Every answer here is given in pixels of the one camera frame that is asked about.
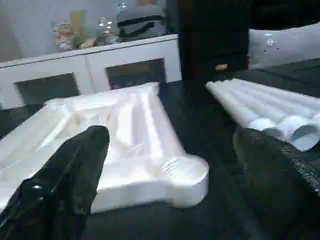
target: white foam tube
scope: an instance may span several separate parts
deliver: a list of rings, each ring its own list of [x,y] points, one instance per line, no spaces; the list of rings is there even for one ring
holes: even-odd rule
[[[278,139],[283,138],[283,133],[276,127],[276,124],[272,120],[261,117],[255,111],[242,104],[223,85],[208,82],[206,88],[221,103],[233,120],[243,128],[266,132],[266,134]]]
[[[279,109],[285,111],[288,114],[298,114],[302,115],[306,118],[310,118],[314,120],[319,128],[320,128],[320,112],[319,110],[316,110],[314,107],[310,108],[305,104],[298,103],[295,101],[288,100],[286,98],[282,98],[281,95],[275,95],[272,93],[266,93],[263,91],[263,89],[256,89],[252,88],[251,85],[242,84],[239,81],[225,81],[226,84],[236,84],[240,88],[244,88],[245,91],[249,91],[251,95],[254,97],[259,97],[263,102],[272,104],[274,106],[277,106]]]
[[[273,96],[277,96],[282,99],[286,99],[289,101],[293,101],[295,103],[306,105],[311,109],[320,111],[320,99],[313,96],[304,95],[304,94],[293,92],[293,91],[287,91],[287,90],[279,89],[276,87],[266,86],[266,85],[262,85],[262,84],[258,84],[250,81],[245,81],[238,78],[232,79],[231,82],[248,85],[253,89],[261,90],[264,93],[269,93],[269,94],[272,94]]]
[[[273,96],[259,92],[247,87],[240,86],[234,82],[225,81],[224,84],[232,93],[248,107],[252,108],[262,116],[270,118],[278,123],[278,128],[285,135],[285,141],[300,151],[313,148],[320,140],[320,128],[313,121],[296,114],[295,107],[299,104],[273,98]],[[310,109],[300,109],[305,115],[310,115]]]

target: white pillow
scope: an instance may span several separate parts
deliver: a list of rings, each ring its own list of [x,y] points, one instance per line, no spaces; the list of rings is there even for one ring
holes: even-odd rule
[[[320,58],[320,23],[286,30],[250,29],[250,69],[316,58]]]

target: black table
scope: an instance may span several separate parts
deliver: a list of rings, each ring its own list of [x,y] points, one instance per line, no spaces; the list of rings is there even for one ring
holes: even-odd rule
[[[84,239],[270,239],[246,200],[242,169],[232,147],[236,125],[204,84],[237,77],[320,97],[318,76],[320,60],[312,60],[162,84],[159,97],[182,145],[189,154],[204,158],[210,165],[207,197],[188,209],[156,202],[95,214],[89,219]],[[1,111],[0,135],[7,134],[40,108],[41,105],[33,105]],[[319,146],[312,151],[314,158],[319,157],[317,149]]]

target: cabinet door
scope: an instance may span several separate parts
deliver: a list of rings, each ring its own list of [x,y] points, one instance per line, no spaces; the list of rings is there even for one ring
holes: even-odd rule
[[[0,68],[0,104],[4,109],[92,93],[84,56]]]
[[[168,40],[86,56],[96,92],[181,80],[178,41]]]

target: styrofoam tray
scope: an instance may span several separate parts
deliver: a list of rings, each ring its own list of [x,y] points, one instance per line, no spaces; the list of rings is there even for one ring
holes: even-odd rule
[[[93,213],[153,201],[200,203],[208,164],[185,153],[157,94],[158,85],[147,83],[49,101],[0,141],[0,212],[63,142],[92,125],[110,132]]]

